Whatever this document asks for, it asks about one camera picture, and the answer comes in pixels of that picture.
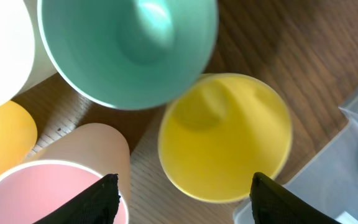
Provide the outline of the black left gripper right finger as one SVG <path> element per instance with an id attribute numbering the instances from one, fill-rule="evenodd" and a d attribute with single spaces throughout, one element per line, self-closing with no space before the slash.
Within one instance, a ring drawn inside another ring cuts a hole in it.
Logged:
<path id="1" fill-rule="evenodd" d="M 256 224 L 339 224 L 261 172 L 252 178 L 250 201 Z"/>

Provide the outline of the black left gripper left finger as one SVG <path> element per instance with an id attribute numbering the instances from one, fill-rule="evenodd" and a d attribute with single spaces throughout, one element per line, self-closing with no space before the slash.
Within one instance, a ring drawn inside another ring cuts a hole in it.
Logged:
<path id="1" fill-rule="evenodd" d="M 117 183 L 117 174 L 107 174 L 35 224 L 113 224 L 121 198 Z"/>

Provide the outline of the pink cup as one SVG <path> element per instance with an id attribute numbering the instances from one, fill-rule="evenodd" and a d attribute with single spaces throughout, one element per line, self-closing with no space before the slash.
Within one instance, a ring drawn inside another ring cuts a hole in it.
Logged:
<path id="1" fill-rule="evenodd" d="M 90 123 L 0 175 L 0 223 L 35 223 L 107 174 L 118 175 L 115 223 L 129 223 L 130 150 L 115 128 Z"/>

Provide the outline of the yellow cup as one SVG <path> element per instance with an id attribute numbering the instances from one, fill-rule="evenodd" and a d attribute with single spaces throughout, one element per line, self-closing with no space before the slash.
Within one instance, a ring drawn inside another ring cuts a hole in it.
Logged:
<path id="1" fill-rule="evenodd" d="M 36 140 L 37 127 L 30 113 L 13 101 L 0 106 L 0 175 L 20 164 Z"/>
<path id="2" fill-rule="evenodd" d="M 288 106 L 273 88 L 243 74 L 205 73 L 167 106 L 158 156 L 187 196 L 231 203 L 249 196 L 256 172 L 275 178 L 292 142 Z"/>

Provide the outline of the green cup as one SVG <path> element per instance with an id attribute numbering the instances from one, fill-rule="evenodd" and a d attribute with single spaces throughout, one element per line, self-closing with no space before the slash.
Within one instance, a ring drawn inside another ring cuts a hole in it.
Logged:
<path id="1" fill-rule="evenodd" d="M 105 107 L 142 110 L 184 93 L 218 35 L 215 0 L 40 0 L 40 35 L 62 78 Z"/>

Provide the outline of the cream cup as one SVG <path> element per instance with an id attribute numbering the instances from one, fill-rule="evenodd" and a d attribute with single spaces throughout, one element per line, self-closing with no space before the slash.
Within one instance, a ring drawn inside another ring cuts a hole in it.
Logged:
<path id="1" fill-rule="evenodd" d="M 0 0 L 0 106 L 56 74 L 39 31 L 39 0 Z"/>

